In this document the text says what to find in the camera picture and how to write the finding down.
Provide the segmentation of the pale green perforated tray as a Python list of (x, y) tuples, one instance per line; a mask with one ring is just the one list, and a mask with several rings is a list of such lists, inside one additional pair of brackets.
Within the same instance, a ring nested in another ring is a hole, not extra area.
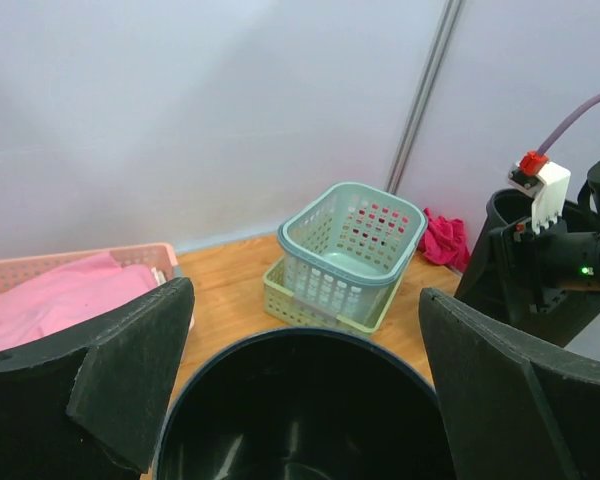
[(341, 330), (363, 338), (370, 338), (381, 326), (389, 307), (399, 289), (403, 275), (384, 294), (380, 303), (372, 310), (369, 326), (361, 325), (348, 317), (331, 316), (307, 306), (294, 297), (282, 282), (284, 277), (283, 258), (280, 258), (263, 275), (264, 310), (266, 313), (292, 326), (321, 327)]

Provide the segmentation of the dark navy round bin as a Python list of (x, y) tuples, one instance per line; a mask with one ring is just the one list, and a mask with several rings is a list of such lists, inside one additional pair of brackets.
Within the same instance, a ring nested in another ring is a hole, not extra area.
[(452, 479), (433, 387), (379, 345), (282, 328), (208, 360), (166, 419), (157, 479)]

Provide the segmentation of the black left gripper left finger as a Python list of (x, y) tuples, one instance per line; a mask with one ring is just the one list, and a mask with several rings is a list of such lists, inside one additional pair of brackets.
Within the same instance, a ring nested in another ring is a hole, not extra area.
[(179, 277), (0, 352), (0, 479), (138, 479), (149, 470), (194, 307)]

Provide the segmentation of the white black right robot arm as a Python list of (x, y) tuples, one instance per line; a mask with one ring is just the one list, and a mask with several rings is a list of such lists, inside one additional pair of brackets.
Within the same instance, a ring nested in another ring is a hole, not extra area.
[(515, 190), (494, 194), (491, 218), (503, 224), (489, 233), (503, 311), (493, 317), (519, 329), (582, 318), (600, 311), (600, 161), (588, 171), (577, 202), (558, 206), (542, 221), (537, 197)]

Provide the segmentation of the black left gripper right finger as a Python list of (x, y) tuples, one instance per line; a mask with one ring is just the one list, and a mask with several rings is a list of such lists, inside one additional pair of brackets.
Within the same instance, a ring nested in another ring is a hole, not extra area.
[(460, 479), (600, 479), (600, 362), (436, 288), (419, 323)]

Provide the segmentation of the large black ribbed bin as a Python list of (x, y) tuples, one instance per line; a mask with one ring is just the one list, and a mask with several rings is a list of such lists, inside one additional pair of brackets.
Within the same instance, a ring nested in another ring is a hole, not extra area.
[[(501, 226), (503, 222), (501, 220), (491, 218), (488, 214), (488, 207), (492, 197), (487, 202), (487, 217), (472, 252), (468, 267), (464, 272), (464, 275), (456, 290), (455, 296), (461, 302), (469, 305), (475, 310), (497, 321), (500, 321), (493, 317), (494, 314), (498, 314), (503, 311), (503, 304), (500, 297), (501, 289), (499, 285), (499, 277), (498, 272), (496, 271), (495, 257), (491, 249), (489, 233), (494, 228)], [(582, 328), (567, 327), (530, 329), (519, 329), (514, 326), (511, 327), (522, 330), (558, 346), (565, 346), (571, 340), (573, 340), (586, 326)]]

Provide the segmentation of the light blue perforated basket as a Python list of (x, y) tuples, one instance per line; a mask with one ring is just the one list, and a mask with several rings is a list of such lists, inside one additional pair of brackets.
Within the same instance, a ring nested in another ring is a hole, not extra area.
[(283, 285), (310, 307), (371, 328), (427, 225), (406, 200), (361, 183), (336, 184), (279, 227)]

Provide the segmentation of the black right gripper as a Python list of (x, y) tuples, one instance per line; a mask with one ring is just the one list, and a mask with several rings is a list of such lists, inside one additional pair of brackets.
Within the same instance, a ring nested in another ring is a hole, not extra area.
[(529, 219), (492, 230), (489, 240), (516, 328), (582, 328), (600, 313), (600, 231), (570, 232), (560, 219), (538, 233)]

